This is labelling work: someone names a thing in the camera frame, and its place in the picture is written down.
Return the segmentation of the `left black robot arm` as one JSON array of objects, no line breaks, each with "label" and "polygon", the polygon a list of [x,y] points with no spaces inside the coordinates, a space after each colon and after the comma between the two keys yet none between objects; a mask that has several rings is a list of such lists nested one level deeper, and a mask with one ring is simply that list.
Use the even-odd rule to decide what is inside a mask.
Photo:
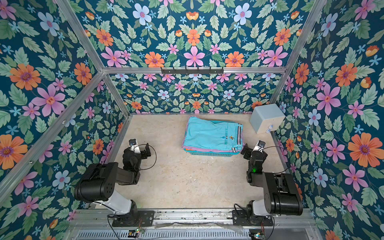
[{"label": "left black robot arm", "polygon": [[100,204],[117,216],[136,216],[136,203],[122,196],[116,185],[132,186],[139,182],[142,160],[151,157],[155,149],[149,144],[138,145],[130,140],[124,150],[123,167],[116,162],[91,164],[75,187],[74,197],[78,201]]}]

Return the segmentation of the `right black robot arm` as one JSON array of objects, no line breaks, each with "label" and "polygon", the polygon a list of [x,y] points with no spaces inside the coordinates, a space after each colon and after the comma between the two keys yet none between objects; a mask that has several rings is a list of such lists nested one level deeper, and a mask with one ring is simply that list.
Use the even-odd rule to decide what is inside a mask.
[{"label": "right black robot arm", "polygon": [[259,142],[254,148],[245,145],[241,155],[248,161],[247,182],[252,187],[262,188],[264,196],[262,200],[249,202],[246,208],[248,218],[302,215],[304,207],[292,174],[263,170],[263,164],[268,157],[264,142]]}]

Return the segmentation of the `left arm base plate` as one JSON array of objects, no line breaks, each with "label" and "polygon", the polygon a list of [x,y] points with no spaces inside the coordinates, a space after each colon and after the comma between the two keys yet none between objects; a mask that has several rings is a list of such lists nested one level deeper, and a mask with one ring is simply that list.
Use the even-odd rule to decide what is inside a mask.
[{"label": "left arm base plate", "polygon": [[155,218],[154,211],[138,210],[126,215],[117,215],[113,217],[113,227],[150,227]]}]

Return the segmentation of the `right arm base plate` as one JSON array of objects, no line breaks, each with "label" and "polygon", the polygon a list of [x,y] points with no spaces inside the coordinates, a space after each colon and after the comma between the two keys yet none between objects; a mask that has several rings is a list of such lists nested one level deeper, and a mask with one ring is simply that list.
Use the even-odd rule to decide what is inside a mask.
[{"label": "right arm base plate", "polygon": [[242,227],[273,227],[272,217],[249,215],[244,210],[232,210],[233,225]]}]

